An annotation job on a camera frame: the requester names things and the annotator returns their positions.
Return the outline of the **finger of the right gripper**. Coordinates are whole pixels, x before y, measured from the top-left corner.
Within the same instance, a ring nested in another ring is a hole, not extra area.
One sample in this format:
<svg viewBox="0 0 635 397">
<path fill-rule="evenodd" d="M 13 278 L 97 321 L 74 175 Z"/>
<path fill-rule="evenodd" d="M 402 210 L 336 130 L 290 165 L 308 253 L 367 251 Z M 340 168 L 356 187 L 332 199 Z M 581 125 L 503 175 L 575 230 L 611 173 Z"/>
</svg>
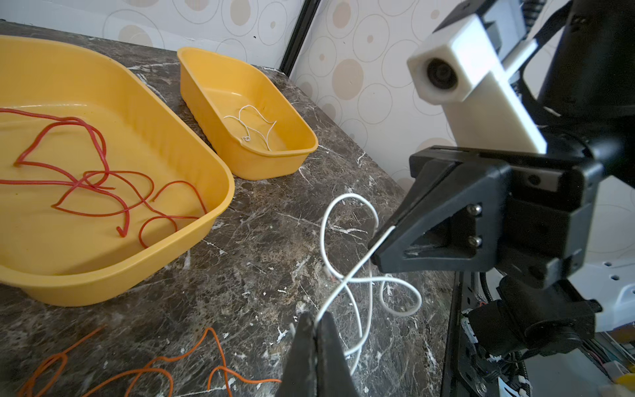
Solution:
<svg viewBox="0 0 635 397">
<path fill-rule="evenodd" d="M 512 170 L 500 160 L 424 158 L 383 226 L 372 262 L 385 274 L 489 271 L 498 256 Z"/>
</svg>

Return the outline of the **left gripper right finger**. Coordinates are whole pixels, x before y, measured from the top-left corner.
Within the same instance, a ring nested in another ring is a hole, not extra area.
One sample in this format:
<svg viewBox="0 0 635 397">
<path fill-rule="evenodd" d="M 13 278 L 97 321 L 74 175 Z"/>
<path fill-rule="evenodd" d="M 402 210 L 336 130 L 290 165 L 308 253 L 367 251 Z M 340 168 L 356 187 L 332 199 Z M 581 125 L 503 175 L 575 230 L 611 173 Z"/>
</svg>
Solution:
<svg viewBox="0 0 635 397">
<path fill-rule="evenodd" d="M 358 396 L 330 312 L 317 323 L 317 396 Z"/>
</svg>

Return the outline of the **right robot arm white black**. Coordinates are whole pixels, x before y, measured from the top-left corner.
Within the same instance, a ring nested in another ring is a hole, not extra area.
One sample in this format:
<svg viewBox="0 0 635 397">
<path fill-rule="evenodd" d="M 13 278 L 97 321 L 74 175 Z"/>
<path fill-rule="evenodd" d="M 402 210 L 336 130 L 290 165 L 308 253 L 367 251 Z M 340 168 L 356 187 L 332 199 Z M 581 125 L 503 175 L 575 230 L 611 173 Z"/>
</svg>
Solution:
<svg viewBox="0 0 635 397">
<path fill-rule="evenodd" d="M 527 359 L 634 319 L 634 267 L 585 261 L 595 201 L 634 183 L 634 4 L 464 1 L 408 58 L 456 141 L 370 242 L 383 273 L 452 271 L 441 391 L 529 396 Z"/>
</svg>

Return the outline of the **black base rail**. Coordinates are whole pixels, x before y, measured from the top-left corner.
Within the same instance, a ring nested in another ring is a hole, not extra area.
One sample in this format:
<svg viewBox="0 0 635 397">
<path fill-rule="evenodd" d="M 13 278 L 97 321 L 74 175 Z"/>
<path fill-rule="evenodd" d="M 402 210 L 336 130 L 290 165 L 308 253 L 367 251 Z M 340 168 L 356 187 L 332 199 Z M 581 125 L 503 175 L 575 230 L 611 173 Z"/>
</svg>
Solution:
<svg viewBox="0 0 635 397">
<path fill-rule="evenodd" d="M 302 8 L 300 9 L 298 20 L 294 25 L 294 29 L 279 67 L 279 71 L 287 77 L 291 76 L 291 73 L 293 72 L 296 61 L 299 58 L 300 51 L 304 45 L 307 35 L 309 34 L 311 25 L 313 24 L 321 3 L 321 0 L 305 0 Z"/>
</svg>

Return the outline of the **yellow plastic bin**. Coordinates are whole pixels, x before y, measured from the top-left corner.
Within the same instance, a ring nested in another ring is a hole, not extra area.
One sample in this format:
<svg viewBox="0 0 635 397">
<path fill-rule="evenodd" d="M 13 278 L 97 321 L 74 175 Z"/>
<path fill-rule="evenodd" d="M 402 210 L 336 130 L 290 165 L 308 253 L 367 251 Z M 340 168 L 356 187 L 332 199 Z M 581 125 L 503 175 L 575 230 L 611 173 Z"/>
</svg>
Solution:
<svg viewBox="0 0 635 397">
<path fill-rule="evenodd" d="M 231 203 L 224 162 L 126 67 L 1 39 L 1 281 L 46 304 L 112 299 Z"/>
<path fill-rule="evenodd" d="M 233 175 L 291 175 L 317 150 L 314 131 L 259 69 L 193 47 L 177 56 L 181 97 Z"/>
</svg>

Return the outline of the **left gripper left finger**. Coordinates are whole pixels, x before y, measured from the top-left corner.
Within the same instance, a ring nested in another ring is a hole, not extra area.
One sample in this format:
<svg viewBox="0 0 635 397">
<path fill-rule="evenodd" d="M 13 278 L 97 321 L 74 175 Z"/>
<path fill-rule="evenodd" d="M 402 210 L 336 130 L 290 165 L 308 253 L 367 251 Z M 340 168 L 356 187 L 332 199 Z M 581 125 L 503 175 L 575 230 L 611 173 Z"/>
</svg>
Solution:
<svg viewBox="0 0 635 397">
<path fill-rule="evenodd" d="M 305 313 L 299 317 L 276 397 L 317 395 L 316 352 L 314 318 Z"/>
</svg>

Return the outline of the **right yellow plastic bin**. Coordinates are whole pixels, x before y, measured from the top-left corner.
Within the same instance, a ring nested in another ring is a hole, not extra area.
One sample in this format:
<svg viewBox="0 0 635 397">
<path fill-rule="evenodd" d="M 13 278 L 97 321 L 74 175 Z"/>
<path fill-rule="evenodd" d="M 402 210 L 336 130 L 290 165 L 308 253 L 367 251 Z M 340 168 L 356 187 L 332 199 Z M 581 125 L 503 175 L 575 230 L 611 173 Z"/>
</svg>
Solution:
<svg viewBox="0 0 635 397">
<path fill-rule="evenodd" d="M 177 56 L 181 97 L 233 175 L 291 175 L 317 150 L 314 131 L 259 69 L 193 47 Z"/>
</svg>

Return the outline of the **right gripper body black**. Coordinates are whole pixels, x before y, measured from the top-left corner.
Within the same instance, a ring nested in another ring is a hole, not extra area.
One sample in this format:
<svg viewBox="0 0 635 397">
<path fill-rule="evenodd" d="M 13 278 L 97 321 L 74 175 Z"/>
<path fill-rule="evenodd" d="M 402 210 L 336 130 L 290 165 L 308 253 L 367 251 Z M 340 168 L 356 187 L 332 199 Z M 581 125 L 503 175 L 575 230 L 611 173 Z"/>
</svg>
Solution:
<svg viewBox="0 0 635 397">
<path fill-rule="evenodd" d="M 595 198 L 605 174 L 600 162 L 585 157 L 431 147 L 410 157 L 414 180 L 416 163 L 424 158 L 500 160 L 511 167 L 493 268 L 532 288 L 546 289 L 582 267 Z"/>
</svg>

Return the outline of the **middle yellow plastic bin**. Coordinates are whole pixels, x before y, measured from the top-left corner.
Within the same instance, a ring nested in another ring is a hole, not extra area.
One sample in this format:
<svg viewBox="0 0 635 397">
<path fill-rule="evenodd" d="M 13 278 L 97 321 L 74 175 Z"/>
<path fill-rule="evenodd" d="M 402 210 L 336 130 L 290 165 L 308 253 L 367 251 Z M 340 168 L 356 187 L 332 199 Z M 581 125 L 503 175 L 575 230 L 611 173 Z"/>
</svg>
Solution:
<svg viewBox="0 0 635 397">
<path fill-rule="evenodd" d="M 1 39 L 1 281 L 46 304 L 112 299 L 231 203 L 224 162 L 126 67 Z"/>
</svg>

